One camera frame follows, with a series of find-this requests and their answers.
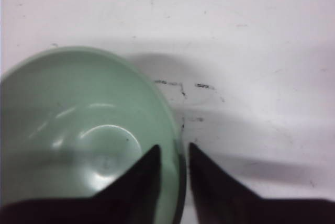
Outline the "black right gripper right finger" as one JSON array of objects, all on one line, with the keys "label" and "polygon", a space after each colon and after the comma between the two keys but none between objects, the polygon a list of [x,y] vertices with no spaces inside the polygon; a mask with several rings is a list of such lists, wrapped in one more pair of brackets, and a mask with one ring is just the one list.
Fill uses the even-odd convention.
[{"label": "black right gripper right finger", "polygon": [[334,202],[264,198],[190,143],[189,175],[199,223],[334,223]]}]

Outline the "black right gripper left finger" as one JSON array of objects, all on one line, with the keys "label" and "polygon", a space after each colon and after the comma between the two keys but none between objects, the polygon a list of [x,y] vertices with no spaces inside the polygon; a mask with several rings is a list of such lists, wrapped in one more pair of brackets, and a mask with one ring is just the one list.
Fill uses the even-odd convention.
[{"label": "black right gripper left finger", "polygon": [[153,223],[160,194],[160,146],[93,196],[36,198],[1,207],[1,223]]}]

